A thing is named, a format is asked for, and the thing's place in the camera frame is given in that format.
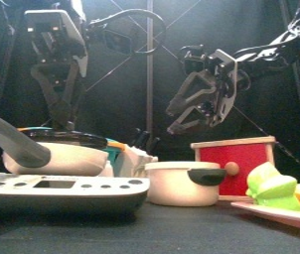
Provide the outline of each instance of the dark background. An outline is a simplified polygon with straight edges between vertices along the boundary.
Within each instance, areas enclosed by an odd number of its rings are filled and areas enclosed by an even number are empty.
[[[276,167],[300,181],[300,74],[296,75],[300,63],[256,81],[251,90],[237,95],[224,124],[208,132],[172,136],[166,128],[176,118],[165,113],[186,78],[177,58],[180,48],[204,44],[209,54],[216,49],[233,54],[270,44],[286,31],[286,20],[294,16],[298,3],[298,0],[153,1],[154,12],[168,25],[165,47],[153,56],[153,121],[148,121],[148,58],[130,58],[94,44],[89,49],[87,77],[81,80],[86,93],[75,129],[128,143],[136,128],[145,130],[152,126],[153,137],[162,140],[154,153],[161,161],[195,160],[192,143],[270,134],[294,157],[276,147]],[[148,8],[146,0],[83,0],[82,4],[89,21],[125,9]],[[41,126],[50,119],[39,84],[30,76],[37,55],[26,31],[24,9],[8,11],[12,35],[0,5],[0,117],[16,127]],[[146,31],[146,20],[140,17],[136,20]],[[146,43],[144,31],[140,40],[141,45]]]

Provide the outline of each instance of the digital display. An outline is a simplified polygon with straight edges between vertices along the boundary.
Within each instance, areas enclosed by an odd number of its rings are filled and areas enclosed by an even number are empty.
[[[39,181],[34,188],[70,189],[75,181]]]

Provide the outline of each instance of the pot handle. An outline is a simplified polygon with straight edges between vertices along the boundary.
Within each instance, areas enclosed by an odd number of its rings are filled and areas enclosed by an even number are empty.
[[[191,180],[205,187],[215,187],[225,179],[227,170],[223,169],[189,169],[188,175]]]
[[[39,168],[51,160],[50,149],[38,144],[2,118],[0,147],[23,167]]]

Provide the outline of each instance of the red box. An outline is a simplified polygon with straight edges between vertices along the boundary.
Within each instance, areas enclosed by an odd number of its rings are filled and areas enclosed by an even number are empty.
[[[220,185],[221,200],[248,199],[245,196],[248,174],[263,163],[275,164],[274,144],[272,136],[192,144],[196,161],[219,163],[228,172]]]

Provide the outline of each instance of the black table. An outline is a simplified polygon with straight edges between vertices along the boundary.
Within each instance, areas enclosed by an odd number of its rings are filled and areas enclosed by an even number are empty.
[[[300,254],[300,229],[220,201],[145,203],[133,215],[0,216],[0,253]]]

